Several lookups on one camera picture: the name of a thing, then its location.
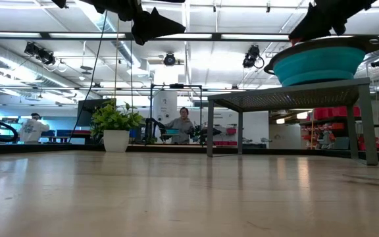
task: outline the metal table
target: metal table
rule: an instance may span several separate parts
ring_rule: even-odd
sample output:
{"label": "metal table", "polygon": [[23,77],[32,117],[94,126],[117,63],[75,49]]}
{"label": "metal table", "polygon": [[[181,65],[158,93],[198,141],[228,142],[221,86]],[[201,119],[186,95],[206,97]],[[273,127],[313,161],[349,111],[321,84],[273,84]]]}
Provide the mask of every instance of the metal table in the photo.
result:
{"label": "metal table", "polygon": [[238,153],[242,154],[243,113],[278,109],[308,109],[319,107],[347,107],[347,127],[352,159],[359,160],[353,106],[359,100],[362,112],[363,135],[367,165],[377,165],[374,121],[372,115],[369,78],[321,82],[286,88],[253,90],[248,92],[210,95],[207,127],[207,155],[213,157],[213,119],[215,104],[239,113]]}

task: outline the table leg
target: table leg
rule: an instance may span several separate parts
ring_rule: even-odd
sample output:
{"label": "table leg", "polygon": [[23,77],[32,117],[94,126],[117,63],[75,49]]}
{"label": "table leg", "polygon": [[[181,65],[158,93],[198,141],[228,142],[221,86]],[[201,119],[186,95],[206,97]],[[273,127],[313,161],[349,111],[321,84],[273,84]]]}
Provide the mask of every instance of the table leg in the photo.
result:
{"label": "table leg", "polygon": [[355,115],[353,114],[353,106],[347,106],[347,130],[349,132],[351,157],[352,159],[359,159],[358,139],[356,136]]}
{"label": "table leg", "polygon": [[242,155],[243,153],[243,112],[238,113],[238,154]]}
{"label": "table leg", "polygon": [[207,118],[207,156],[213,157],[213,120],[215,119],[215,102],[209,100],[209,116]]}
{"label": "table leg", "polygon": [[366,164],[377,165],[378,154],[376,152],[374,116],[372,114],[371,96],[369,85],[358,86],[359,105],[361,106],[363,136],[365,139]]}

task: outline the white flower pot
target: white flower pot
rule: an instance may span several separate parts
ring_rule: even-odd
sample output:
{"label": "white flower pot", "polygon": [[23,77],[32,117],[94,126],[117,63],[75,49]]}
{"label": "white flower pot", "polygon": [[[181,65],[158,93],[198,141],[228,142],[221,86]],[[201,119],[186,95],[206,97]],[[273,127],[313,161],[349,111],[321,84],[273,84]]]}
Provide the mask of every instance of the white flower pot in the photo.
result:
{"label": "white flower pot", "polygon": [[103,131],[103,143],[107,152],[125,152],[130,141],[130,132],[123,130]]}

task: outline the potted plant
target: potted plant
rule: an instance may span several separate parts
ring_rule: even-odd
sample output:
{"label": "potted plant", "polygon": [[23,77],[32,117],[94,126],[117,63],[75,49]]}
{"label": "potted plant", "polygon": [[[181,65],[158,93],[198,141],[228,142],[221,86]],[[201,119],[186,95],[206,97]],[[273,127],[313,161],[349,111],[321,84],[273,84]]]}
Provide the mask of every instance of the potted plant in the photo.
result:
{"label": "potted plant", "polygon": [[125,152],[130,140],[130,129],[138,128],[143,117],[131,112],[129,104],[116,110],[115,100],[105,102],[106,106],[98,108],[91,117],[91,135],[103,135],[103,144],[108,152]]}

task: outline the gray shirt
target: gray shirt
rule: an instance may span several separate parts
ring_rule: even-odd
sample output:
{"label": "gray shirt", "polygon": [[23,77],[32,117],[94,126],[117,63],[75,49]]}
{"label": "gray shirt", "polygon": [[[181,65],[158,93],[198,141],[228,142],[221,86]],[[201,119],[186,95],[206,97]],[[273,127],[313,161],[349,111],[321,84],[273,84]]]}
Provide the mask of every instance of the gray shirt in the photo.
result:
{"label": "gray shirt", "polygon": [[172,144],[189,144],[190,136],[186,134],[194,127],[190,119],[183,121],[181,118],[176,118],[164,125],[166,128],[178,129],[179,136],[172,136]]}

